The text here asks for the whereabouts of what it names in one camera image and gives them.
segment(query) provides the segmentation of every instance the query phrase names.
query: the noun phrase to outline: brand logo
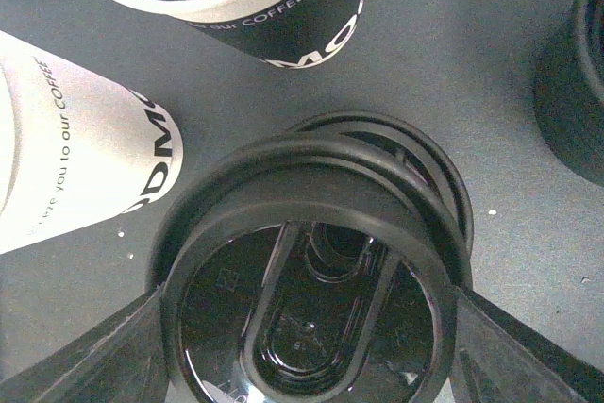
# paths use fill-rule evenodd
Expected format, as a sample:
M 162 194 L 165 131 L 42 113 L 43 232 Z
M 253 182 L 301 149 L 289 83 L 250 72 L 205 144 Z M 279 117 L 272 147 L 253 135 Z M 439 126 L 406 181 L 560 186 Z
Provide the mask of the brand logo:
M 265 60 L 265 62 L 275 65 L 277 68 L 300 70 L 302 68 L 310 68 L 311 66 L 319 65 L 331 59 L 338 52 L 340 52 L 340 49 L 344 47 L 348 40 L 350 40 L 350 37 L 352 37 L 352 34 L 355 33 L 355 30 L 357 29 L 357 19 L 362 11 L 362 3 L 363 0 L 359 2 L 357 13 L 354 14 L 344 25 L 344 27 L 340 29 L 336 36 L 331 39 L 325 48 L 324 55 L 321 54 L 320 51 L 312 51 L 311 53 L 302 56 L 297 63 L 290 63 L 289 61 L 282 60 Z
M 144 96 L 142 96 L 140 93 L 136 93 L 130 89 L 128 89 L 128 90 L 132 94 L 134 94 L 147 107 L 149 107 L 151 109 L 154 109 L 156 107 L 155 103 L 149 101 Z M 162 157 L 162 158 L 172 157 L 172 148 L 170 148 L 169 146 L 164 146 L 169 141 L 172 140 L 172 135 L 170 134 L 170 130 L 163 125 L 163 123 L 165 123 L 165 121 L 166 121 L 166 118 L 163 115 L 161 115 L 160 113 L 157 113 L 153 110 L 145 109 L 144 113 L 146 114 L 147 120 L 149 120 L 149 123 L 151 123 L 151 125 L 155 126 L 157 129 L 159 129 L 163 133 L 162 136 L 160 136 L 158 139 L 155 140 L 154 156 L 158 156 L 158 157 Z M 148 197 L 146 195 L 150 195 L 152 193 L 158 193 L 161 190 L 163 184 L 166 182 L 166 179 L 168 179 L 169 172 L 170 172 L 170 168 L 168 167 L 168 164 L 166 162 L 164 162 L 164 161 L 158 162 L 155 165 L 155 167 L 153 168 L 153 170 L 151 171 L 151 174 L 149 175 L 149 179 L 147 180 L 147 183 L 144 185 L 143 191 L 141 192 L 141 197 L 144 197 L 144 198 L 142 198 L 137 203 L 135 203 L 134 205 L 132 205 L 130 208 L 128 208 L 127 210 L 125 210 L 123 212 L 131 212 L 131 211 L 137 210 L 138 208 L 149 203 L 151 201 L 151 197 Z

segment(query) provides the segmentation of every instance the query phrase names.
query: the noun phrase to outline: paper cup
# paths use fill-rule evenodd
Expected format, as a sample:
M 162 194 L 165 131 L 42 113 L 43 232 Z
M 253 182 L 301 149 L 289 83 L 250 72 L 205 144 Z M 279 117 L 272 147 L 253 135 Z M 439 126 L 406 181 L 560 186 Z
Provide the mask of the paper cup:
M 182 139 L 156 103 L 0 32 L 0 253 L 156 201 Z
M 167 14 L 279 68 L 335 56 L 357 27 L 362 0 L 115 0 Z

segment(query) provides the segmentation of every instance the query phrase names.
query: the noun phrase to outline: tabletop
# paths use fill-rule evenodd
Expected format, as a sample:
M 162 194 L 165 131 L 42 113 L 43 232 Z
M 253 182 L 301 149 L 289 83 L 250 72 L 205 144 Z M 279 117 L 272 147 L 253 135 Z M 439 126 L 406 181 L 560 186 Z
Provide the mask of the tabletop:
M 160 201 L 0 256 L 0 378 L 143 292 L 154 233 L 194 177 L 336 109 L 390 114 L 434 139 L 472 199 L 475 290 L 604 369 L 604 188 L 554 158 L 532 111 L 535 60 L 572 1 L 365 0 L 336 58 L 286 71 L 110 0 L 0 0 L 1 30 L 157 101 L 185 145 Z M 166 401 L 185 400 L 171 389 Z M 448 386 L 437 401 L 453 401 Z

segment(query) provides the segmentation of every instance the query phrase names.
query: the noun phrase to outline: gray surface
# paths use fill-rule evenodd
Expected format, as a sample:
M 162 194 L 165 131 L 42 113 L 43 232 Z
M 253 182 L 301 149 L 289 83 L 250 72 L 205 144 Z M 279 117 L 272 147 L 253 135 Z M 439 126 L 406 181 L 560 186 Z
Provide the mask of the gray surface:
M 334 109 L 391 114 L 439 143 L 474 205 L 476 290 L 604 369 L 604 189 L 554 159 L 531 109 L 534 55 L 571 2 L 366 0 L 338 57 L 286 72 L 110 0 L 0 0 L 0 29 L 158 101 L 180 124 L 186 152 L 159 202 L 0 256 L 1 377 L 142 293 L 154 230 L 193 176 Z M 171 392 L 168 401 L 183 400 Z M 439 401 L 452 401 L 450 392 Z

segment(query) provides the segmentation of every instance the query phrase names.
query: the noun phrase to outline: gray table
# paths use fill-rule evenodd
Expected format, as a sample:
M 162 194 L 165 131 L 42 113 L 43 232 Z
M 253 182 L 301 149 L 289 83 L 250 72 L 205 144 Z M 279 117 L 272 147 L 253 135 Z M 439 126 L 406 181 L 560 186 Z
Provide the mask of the gray table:
M 154 232 L 194 176 L 334 109 L 391 114 L 439 143 L 474 205 L 476 290 L 604 369 L 604 189 L 556 161 L 531 107 L 535 56 L 571 3 L 366 0 L 337 58 L 287 72 L 110 0 L 0 0 L 0 29 L 158 101 L 186 147 L 159 202 L 0 256 L 0 378 L 142 293 Z M 446 386 L 439 401 L 452 401 Z

